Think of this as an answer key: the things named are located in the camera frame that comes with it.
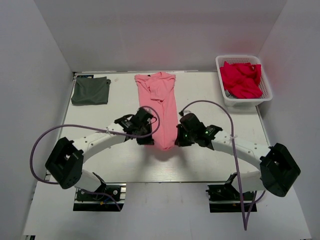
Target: white plastic basket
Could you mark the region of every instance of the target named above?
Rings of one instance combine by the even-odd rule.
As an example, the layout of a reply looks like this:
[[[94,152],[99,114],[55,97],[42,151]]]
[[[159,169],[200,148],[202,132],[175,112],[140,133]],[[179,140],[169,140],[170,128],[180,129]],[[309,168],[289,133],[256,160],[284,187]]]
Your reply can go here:
[[[262,96],[260,98],[246,98],[246,99],[233,99],[228,98],[225,93],[224,84],[222,82],[222,77],[220,73],[220,67],[222,67],[225,62],[229,64],[239,64],[239,63],[251,63],[251,64],[261,64],[259,58],[251,55],[221,55],[215,58],[216,68],[219,75],[220,86],[222,90],[224,104],[227,106],[257,106],[262,102],[270,101],[272,99],[272,92],[264,72],[261,66],[261,79],[259,88],[262,91]]]

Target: white wall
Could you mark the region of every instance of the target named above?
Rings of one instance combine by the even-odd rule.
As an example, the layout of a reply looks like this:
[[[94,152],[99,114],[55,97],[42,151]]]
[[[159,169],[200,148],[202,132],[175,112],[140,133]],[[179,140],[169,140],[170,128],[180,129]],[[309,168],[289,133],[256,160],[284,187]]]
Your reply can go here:
[[[21,238],[35,180],[37,137],[61,123],[72,72],[33,0],[0,1],[0,239]],[[54,136],[36,151],[44,173]]]
[[[320,239],[320,1],[289,0],[259,54],[273,89],[261,106],[271,143],[301,168],[294,184],[313,239]]]
[[[286,0],[35,0],[74,72],[213,70],[257,55]]]

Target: red fabric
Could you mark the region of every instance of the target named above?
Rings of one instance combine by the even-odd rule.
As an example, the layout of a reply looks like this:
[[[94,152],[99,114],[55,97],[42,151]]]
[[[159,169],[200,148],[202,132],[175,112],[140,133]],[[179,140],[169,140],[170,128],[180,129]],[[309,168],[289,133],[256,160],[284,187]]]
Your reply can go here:
[[[223,87],[239,99],[257,99],[263,92],[259,83],[261,65],[251,63],[229,64],[226,61],[220,67]]]

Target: pink cloth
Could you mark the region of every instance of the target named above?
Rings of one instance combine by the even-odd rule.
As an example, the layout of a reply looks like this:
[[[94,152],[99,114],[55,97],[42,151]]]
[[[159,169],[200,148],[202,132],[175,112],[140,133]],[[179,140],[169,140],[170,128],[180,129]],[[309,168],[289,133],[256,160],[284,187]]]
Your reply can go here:
[[[176,75],[157,72],[152,75],[135,75],[140,106],[154,108],[160,116],[160,127],[152,135],[154,145],[165,151],[175,145],[178,115],[174,93]],[[154,130],[158,122],[152,124]]]

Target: plastic laundry basket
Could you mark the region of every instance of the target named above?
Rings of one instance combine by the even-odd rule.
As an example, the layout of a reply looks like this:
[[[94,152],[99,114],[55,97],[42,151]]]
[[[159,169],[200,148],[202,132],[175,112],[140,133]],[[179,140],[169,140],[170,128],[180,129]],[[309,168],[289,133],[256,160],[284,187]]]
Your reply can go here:
[[[216,68],[219,75],[220,86],[222,90],[224,104],[227,106],[257,106],[262,102],[270,101],[272,99],[272,92],[264,72],[261,66],[261,79],[259,88],[262,91],[262,96],[260,98],[246,98],[246,99],[233,99],[226,96],[224,84],[222,82],[220,67],[222,67],[225,62],[229,64],[239,64],[239,63],[251,63],[251,64],[261,64],[260,60],[256,56],[250,55],[221,55],[215,58]]]

